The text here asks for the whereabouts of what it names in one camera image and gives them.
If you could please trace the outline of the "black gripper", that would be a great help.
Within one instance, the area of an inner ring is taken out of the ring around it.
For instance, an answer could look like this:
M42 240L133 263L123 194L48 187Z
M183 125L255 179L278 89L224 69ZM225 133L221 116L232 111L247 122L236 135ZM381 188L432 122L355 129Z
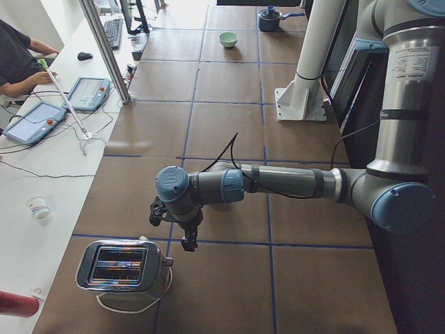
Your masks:
M185 251L191 251L191 244L193 248L197 248L197 229L203 219L202 210L190 220L180 221L178 225L186 232L181 239L181 245Z

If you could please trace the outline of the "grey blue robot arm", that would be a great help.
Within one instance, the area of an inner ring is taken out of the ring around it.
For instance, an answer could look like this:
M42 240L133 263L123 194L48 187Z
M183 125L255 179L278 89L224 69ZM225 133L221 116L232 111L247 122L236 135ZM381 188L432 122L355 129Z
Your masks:
M176 223L186 251L197 248L205 205L238 202L245 193L331 198L390 232L429 223L436 197L421 164L432 88L444 57L443 1L360 1L355 46L389 52L374 160L364 169L284 168L216 160L201 172L160 170L149 221Z

